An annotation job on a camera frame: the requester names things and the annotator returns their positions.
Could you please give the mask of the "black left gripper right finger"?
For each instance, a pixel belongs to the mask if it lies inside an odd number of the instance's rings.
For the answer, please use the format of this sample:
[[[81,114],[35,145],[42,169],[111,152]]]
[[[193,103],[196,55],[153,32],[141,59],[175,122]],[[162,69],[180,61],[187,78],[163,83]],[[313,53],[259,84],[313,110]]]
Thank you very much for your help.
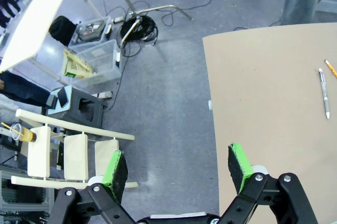
[[[318,223],[308,197],[294,173],[277,179],[255,171],[239,143],[228,146],[228,169],[236,197],[219,223],[248,223],[258,206],[269,206],[277,223]]]

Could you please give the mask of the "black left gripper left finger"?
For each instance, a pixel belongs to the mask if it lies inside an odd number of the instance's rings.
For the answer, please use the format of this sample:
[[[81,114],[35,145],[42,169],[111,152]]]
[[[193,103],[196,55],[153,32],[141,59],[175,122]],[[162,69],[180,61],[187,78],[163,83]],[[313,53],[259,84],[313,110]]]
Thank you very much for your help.
[[[128,177],[124,153],[112,155],[101,182],[85,189],[59,189],[49,223],[88,223],[92,216],[101,216],[106,223],[136,223],[122,207],[122,195]]]

